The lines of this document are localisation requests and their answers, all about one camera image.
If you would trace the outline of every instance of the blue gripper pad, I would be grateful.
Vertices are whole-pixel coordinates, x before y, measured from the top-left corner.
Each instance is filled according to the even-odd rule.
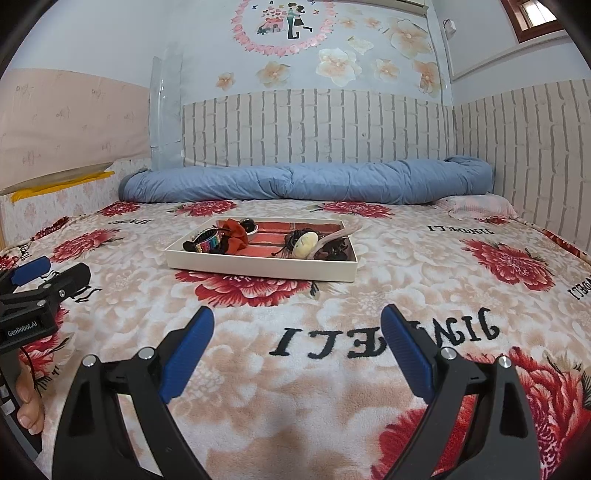
[[[382,335],[396,357],[413,394],[430,404],[435,396],[433,369],[405,327],[406,320],[390,306],[382,311]]]
[[[159,393],[166,404],[182,395],[213,336],[214,320],[210,309],[200,309],[191,322],[194,322],[192,327],[185,332],[183,340],[163,368]]]
[[[51,269],[51,262],[47,257],[39,257],[29,263],[18,267],[11,277],[12,284],[22,287],[30,281],[45,275]]]

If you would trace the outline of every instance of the plastic sheet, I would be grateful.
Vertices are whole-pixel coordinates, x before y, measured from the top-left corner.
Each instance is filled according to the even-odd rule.
[[[167,50],[164,59],[154,57],[150,82],[150,147],[152,169],[184,166],[181,131],[182,54]]]

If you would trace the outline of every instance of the floral blanket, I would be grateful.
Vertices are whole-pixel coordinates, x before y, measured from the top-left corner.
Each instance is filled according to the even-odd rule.
[[[175,271],[163,250],[206,217],[342,219],[360,227],[354,283]],[[199,306],[216,331],[183,396],[170,403],[213,479],[380,480],[425,405],[380,336],[395,303],[439,345],[517,365],[547,479],[591,419],[591,265],[541,232],[502,218],[457,220],[430,206],[295,200],[138,205],[61,219],[0,254],[0,268],[40,255],[53,272],[79,261],[92,280],[63,303],[57,335],[28,347],[47,423],[38,464],[51,470],[59,415],[83,355],[130,358],[183,327]],[[470,419],[462,407],[437,472]],[[135,450],[156,470],[129,400]]]

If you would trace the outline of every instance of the cartoon couple sticker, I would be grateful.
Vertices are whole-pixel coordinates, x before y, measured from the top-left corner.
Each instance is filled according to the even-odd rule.
[[[257,33],[265,35],[267,33],[276,33],[284,30],[284,21],[287,19],[287,38],[289,40],[296,40],[300,38],[300,29],[310,30],[311,27],[306,27],[304,21],[301,19],[302,14],[305,14],[304,7],[296,3],[287,5],[287,10],[284,10],[283,5],[275,8],[273,1],[269,4],[269,8],[263,10],[263,18],[265,22],[258,28]]]

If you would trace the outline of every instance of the white tray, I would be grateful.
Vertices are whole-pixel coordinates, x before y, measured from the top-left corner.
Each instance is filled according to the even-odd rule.
[[[243,275],[247,277],[284,278],[286,280],[314,280],[314,281],[342,281],[353,282],[357,272],[357,255],[353,242],[353,261],[330,260],[297,260],[293,258],[261,258],[244,257],[241,255],[218,255],[186,252],[183,243],[211,228],[217,221],[227,220],[228,216],[209,218],[195,230],[170,245],[165,251],[166,260],[170,268],[193,270],[200,272],[222,273],[228,275]],[[341,228],[345,224],[340,220],[311,219],[311,218],[252,218],[258,222],[293,222],[321,225],[335,223]]]

